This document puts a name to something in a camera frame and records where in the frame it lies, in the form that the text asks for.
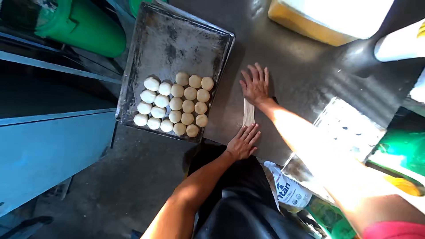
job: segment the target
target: white plastic bag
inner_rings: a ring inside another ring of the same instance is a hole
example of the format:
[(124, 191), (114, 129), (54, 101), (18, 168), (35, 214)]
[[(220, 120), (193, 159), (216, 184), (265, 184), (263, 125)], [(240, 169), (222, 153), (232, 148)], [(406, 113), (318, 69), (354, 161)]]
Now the white plastic bag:
[(275, 163), (265, 161), (263, 165), (272, 173), (278, 202), (296, 208), (290, 211), (299, 211), (307, 206), (312, 198), (310, 190), (283, 175)]

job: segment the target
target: person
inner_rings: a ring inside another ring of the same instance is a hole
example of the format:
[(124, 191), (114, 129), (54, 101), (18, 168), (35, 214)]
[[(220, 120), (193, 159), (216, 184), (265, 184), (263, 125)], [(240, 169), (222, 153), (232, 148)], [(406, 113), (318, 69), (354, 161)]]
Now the person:
[[(370, 175), (310, 122), (268, 96), (269, 70), (242, 70), (245, 98), (268, 116), (283, 140), (323, 183), (357, 234), (368, 238), (425, 238), (425, 216), (382, 177)], [(282, 216), (262, 167), (252, 154), (258, 124), (243, 126), (227, 146), (195, 155), (142, 236), (146, 238), (312, 238)]]

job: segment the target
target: green bucket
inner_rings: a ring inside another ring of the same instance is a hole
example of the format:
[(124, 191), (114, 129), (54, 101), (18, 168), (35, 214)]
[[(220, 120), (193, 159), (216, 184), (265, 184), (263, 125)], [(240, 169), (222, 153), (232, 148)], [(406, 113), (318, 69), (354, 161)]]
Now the green bucket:
[(130, 4), (131, 14), (133, 14), (134, 17), (137, 17), (137, 13), (139, 12), (139, 7), (142, 2), (151, 3), (153, 2), (153, 0), (129, 0), (128, 1), (128, 3)]
[(3, 1), (3, 22), (106, 57), (125, 50), (122, 28), (90, 0), (51, 0), (45, 6), (21, 2), (26, 4)]

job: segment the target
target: finger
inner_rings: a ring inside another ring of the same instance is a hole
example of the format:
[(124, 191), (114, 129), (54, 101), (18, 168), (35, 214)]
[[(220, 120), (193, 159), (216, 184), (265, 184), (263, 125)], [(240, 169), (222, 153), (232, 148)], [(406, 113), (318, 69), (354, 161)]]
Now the finger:
[(248, 65), (248, 69), (251, 71), (251, 74), (252, 74), (252, 82), (257, 82), (258, 81), (257, 69), (253, 67), (252, 65)]
[(269, 68), (268, 67), (264, 68), (264, 74), (265, 74), (264, 90), (266, 92), (269, 92)]
[(254, 126), (255, 124), (251, 124), (250, 126), (248, 126), (247, 130), (245, 130), (244, 134), (241, 136), (241, 139), (245, 140), (248, 137), (248, 134), (251, 133)]
[(263, 69), (261, 68), (260, 64), (258, 62), (255, 63), (255, 68), (258, 71), (259, 74), (259, 80), (260, 81), (264, 81), (264, 73), (263, 73)]
[(252, 138), (252, 140), (249, 142), (249, 146), (253, 146), (255, 144), (255, 142), (257, 142), (257, 140), (260, 138), (261, 135), (261, 131), (258, 131), (254, 138)]
[(236, 134), (235, 138), (240, 138), (246, 129), (247, 129), (246, 125), (242, 126), (239, 132)]
[(251, 77), (249, 77), (248, 72), (246, 70), (242, 70), (241, 73), (245, 78), (246, 85), (250, 85), (252, 83), (252, 80)]
[(244, 139), (246, 142), (249, 142), (252, 140), (252, 138), (255, 136), (255, 133), (257, 132), (258, 124), (255, 124), (253, 130), (248, 134), (246, 139)]
[(241, 85), (241, 87), (242, 87), (242, 93), (244, 94), (244, 95), (246, 95), (246, 92), (247, 92), (247, 85), (245, 84), (245, 82), (243, 81), (243, 80), (240, 80), (239, 81), (239, 84)]
[(251, 151), (249, 152), (249, 155), (251, 156), (256, 150), (257, 150), (257, 147), (253, 147)]

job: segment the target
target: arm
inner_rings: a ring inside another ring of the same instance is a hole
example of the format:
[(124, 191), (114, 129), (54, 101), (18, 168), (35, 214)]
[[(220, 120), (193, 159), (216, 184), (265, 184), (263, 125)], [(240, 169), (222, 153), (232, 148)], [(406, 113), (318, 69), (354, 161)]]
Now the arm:
[(142, 236), (145, 238), (186, 238), (192, 236), (195, 213), (207, 199), (223, 173), (237, 160), (248, 158), (257, 148), (258, 124), (243, 126), (226, 151), (185, 179), (162, 206)]
[(370, 175), (365, 166), (342, 152), (310, 122), (276, 104), (268, 97), (269, 70), (249, 65), (240, 81), (244, 96), (274, 123), (283, 140), (322, 181), (354, 229), (363, 230), (382, 221), (424, 223), (425, 216), (397, 195), (382, 177)]

